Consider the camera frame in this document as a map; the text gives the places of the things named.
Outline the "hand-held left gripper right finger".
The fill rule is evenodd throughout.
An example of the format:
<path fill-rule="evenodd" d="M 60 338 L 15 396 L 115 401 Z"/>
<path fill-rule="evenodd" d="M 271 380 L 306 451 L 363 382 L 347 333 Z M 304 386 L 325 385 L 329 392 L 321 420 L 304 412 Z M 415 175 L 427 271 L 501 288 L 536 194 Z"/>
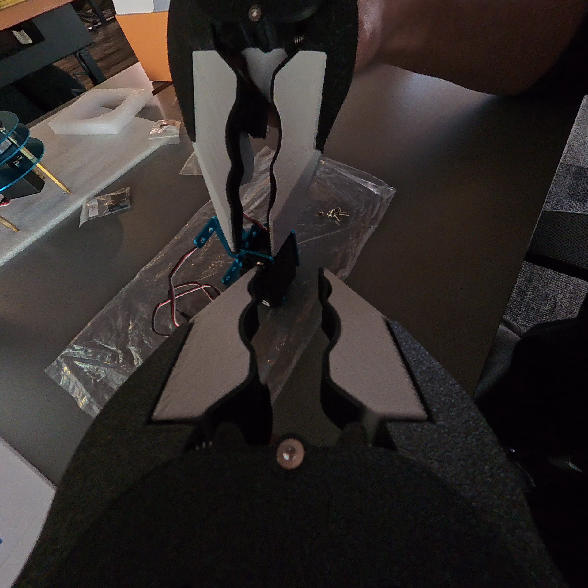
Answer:
<path fill-rule="evenodd" d="M 370 445 L 394 445 L 389 422 L 429 419 L 419 386 L 384 315 L 325 268 L 319 269 L 320 402 L 339 429 L 364 427 Z"/>

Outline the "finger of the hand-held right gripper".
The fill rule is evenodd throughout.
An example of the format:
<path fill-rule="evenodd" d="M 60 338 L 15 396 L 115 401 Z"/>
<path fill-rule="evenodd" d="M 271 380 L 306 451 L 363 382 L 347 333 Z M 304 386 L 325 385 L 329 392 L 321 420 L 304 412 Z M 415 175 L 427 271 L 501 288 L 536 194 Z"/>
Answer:
<path fill-rule="evenodd" d="M 327 55 L 298 51 L 274 73 L 272 99 L 280 122 L 280 141 L 270 167 L 273 203 L 269 209 L 272 256 L 294 230 L 313 178 Z"/>
<path fill-rule="evenodd" d="M 248 171 L 241 149 L 240 111 L 247 79 L 215 50 L 194 51 L 192 68 L 194 150 L 229 251 L 237 254 L 243 227 L 240 187 Z"/>

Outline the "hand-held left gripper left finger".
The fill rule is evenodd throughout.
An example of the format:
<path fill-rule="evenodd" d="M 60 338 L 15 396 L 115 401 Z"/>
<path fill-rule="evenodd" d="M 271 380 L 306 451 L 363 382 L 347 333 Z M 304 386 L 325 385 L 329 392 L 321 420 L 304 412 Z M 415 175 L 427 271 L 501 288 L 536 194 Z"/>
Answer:
<path fill-rule="evenodd" d="M 259 329 L 262 268 L 252 268 L 199 312 L 153 412 L 154 422 L 192 422 L 201 440 L 235 423 L 246 442 L 272 434 L 268 387 L 261 382 L 252 340 Z"/>

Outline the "person's right forearm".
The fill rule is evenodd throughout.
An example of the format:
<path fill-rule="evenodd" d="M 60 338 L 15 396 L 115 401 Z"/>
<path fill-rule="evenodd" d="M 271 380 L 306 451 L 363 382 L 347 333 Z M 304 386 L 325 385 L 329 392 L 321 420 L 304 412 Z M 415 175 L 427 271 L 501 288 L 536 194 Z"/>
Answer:
<path fill-rule="evenodd" d="M 497 96 L 587 94 L 587 1 L 358 1 L 356 70 Z"/>

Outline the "grey desk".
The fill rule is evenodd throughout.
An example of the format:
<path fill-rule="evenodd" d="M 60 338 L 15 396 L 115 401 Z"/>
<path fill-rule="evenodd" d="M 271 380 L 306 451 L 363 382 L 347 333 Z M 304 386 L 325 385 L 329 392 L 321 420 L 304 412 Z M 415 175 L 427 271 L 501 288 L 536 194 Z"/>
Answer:
<path fill-rule="evenodd" d="M 497 98 L 386 65 L 353 81 L 325 155 L 396 188 L 346 283 L 474 393 L 581 96 Z M 208 200 L 163 146 L 1 268 L 1 437 L 58 483 L 92 417 L 45 374 Z"/>

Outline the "small clear parts bag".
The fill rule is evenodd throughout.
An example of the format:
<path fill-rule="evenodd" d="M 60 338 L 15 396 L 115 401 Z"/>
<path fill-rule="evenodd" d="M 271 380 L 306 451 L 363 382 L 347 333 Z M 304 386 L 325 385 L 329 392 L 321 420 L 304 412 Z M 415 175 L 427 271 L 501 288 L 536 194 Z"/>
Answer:
<path fill-rule="evenodd" d="M 149 140 L 166 140 L 172 143 L 180 143 L 180 128 L 180 121 L 170 119 L 158 120 L 152 125 L 149 132 Z"/>

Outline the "orange cardboard box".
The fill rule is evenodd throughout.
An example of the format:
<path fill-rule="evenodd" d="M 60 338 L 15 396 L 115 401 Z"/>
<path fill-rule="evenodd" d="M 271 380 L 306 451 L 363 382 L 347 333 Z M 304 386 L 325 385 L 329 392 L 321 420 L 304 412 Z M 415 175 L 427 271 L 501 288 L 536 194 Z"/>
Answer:
<path fill-rule="evenodd" d="M 116 20 L 151 81 L 171 82 L 167 51 L 170 1 L 114 1 Z"/>

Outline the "clear plastic bag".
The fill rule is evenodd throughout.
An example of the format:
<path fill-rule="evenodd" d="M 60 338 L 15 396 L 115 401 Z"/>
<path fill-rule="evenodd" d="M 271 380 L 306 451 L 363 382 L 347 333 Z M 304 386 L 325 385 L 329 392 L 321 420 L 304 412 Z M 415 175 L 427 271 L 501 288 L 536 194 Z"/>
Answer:
<path fill-rule="evenodd" d="M 276 309 L 259 306 L 254 337 L 261 380 L 275 400 L 320 321 L 318 269 L 349 275 L 382 220 L 395 188 L 355 168 L 320 159 L 295 229 L 300 266 Z M 316 216 L 340 207 L 338 224 Z M 151 328 L 153 311 L 168 297 L 168 276 L 196 235 L 215 214 L 207 202 L 169 244 L 92 319 L 47 368 L 48 375 L 96 416 L 121 384 L 165 340 Z"/>

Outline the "white foam sheet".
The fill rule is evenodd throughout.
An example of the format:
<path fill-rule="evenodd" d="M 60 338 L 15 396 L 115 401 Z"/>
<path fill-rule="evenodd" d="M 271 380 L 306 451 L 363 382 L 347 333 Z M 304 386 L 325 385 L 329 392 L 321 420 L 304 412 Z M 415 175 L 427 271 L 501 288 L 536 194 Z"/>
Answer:
<path fill-rule="evenodd" d="M 1 215 L 19 228 L 19 232 L 1 226 L 1 264 L 30 246 L 45 232 L 71 214 L 80 212 L 82 204 L 98 195 L 143 159 L 172 139 L 148 137 L 155 121 L 180 121 L 178 113 L 164 114 L 165 92 L 151 96 L 141 116 L 131 120 L 116 135 L 57 135 L 48 120 L 32 127 L 32 136 L 45 146 L 43 164 L 70 188 L 66 194 L 50 180 L 41 193 L 12 200 L 1 208 Z"/>

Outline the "small bag of black parts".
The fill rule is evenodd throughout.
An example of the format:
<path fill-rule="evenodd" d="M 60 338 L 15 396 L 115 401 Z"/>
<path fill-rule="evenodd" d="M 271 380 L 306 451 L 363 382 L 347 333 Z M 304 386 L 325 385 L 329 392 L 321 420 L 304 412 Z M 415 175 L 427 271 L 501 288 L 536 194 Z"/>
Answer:
<path fill-rule="evenodd" d="M 79 226 L 90 220 L 106 217 L 129 208 L 130 187 L 124 187 L 109 194 L 93 196 L 82 204 Z"/>

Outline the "wooden table with dark panel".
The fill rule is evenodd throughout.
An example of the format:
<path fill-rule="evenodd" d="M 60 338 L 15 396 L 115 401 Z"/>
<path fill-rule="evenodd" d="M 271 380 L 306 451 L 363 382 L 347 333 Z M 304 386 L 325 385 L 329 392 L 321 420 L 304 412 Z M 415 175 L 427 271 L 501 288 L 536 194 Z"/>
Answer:
<path fill-rule="evenodd" d="M 93 40 L 70 3 L 31 19 L 42 40 L 1 58 L 1 87 L 88 48 Z"/>

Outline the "open instruction manual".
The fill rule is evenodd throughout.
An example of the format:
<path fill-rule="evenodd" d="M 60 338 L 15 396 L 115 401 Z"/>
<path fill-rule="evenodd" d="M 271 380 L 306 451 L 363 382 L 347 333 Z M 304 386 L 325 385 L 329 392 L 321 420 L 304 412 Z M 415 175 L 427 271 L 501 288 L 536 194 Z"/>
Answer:
<path fill-rule="evenodd" d="M 16 581 L 54 495 L 55 486 L 1 439 L 1 587 Z"/>

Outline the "black office chair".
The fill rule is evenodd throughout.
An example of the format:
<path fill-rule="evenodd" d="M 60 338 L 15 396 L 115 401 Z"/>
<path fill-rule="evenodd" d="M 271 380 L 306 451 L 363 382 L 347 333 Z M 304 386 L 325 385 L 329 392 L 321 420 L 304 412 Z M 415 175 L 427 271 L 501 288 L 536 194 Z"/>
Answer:
<path fill-rule="evenodd" d="M 587 214 L 542 212 L 525 261 L 587 281 Z"/>

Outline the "white foam frame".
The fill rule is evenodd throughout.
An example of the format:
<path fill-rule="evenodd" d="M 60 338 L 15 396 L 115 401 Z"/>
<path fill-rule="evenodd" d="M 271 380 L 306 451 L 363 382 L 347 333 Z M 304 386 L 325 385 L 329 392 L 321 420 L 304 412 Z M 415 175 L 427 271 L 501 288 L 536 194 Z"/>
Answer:
<path fill-rule="evenodd" d="M 118 134 L 152 99 L 142 88 L 93 89 L 48 121 L 58 135 Z"/>

